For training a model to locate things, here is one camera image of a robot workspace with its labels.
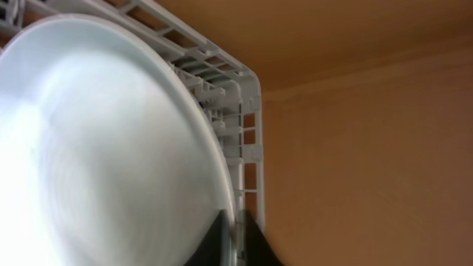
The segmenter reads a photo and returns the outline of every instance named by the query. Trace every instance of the white plastic dish rack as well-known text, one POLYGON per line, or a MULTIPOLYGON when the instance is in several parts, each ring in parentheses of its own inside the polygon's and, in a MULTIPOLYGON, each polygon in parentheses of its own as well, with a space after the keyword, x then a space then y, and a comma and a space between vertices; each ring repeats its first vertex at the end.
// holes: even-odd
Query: white plastic dish rack
POLYGON ((265 230, 261 89, 255 73, 153 0, 0 0, 0 30, 12 36, 31 21, 59 13, 94 15, 130 30, 169 63, 194 95, 227 160, 240 214, 238 254, 244 256, 241 210, 247 200, 256 200, 256 206, 246 207, 256 208, 265 230))

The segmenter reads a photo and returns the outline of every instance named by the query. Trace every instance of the dish rack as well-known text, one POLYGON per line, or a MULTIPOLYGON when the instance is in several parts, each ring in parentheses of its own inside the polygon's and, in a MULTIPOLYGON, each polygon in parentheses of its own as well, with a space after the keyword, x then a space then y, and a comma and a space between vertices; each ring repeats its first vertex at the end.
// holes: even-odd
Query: dish rack
POLYGON ((237 249, 244 256, 243 216, 265 230, 261 89, 258 77, 153 0, 0 0, 0 30, 13 36, 40 18, 85 13, 119 24, 163 57, 213 127, 233 184, 237 249))

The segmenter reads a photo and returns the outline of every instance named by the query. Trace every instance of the dark object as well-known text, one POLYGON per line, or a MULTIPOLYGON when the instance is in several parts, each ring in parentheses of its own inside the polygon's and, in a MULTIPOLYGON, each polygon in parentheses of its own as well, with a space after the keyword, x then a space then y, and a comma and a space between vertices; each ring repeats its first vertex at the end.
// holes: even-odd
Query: dark object
MULTIPOLYGON (((185 266, 220 266, 222 246, 228 241, 230 231, 225 211, 220 211, 194 255, 185 266)), ((245 265, 282 266, 265 235, 260 231, 250 213, 245 212, 245 265)))

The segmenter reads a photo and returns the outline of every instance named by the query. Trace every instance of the wall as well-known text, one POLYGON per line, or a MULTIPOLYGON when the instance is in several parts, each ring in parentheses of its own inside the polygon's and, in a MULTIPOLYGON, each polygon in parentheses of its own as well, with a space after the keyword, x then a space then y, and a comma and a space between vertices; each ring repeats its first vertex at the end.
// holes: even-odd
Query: wall
POLYGON ((288 265, 473 265, 473 49, 263 94, 288 265))

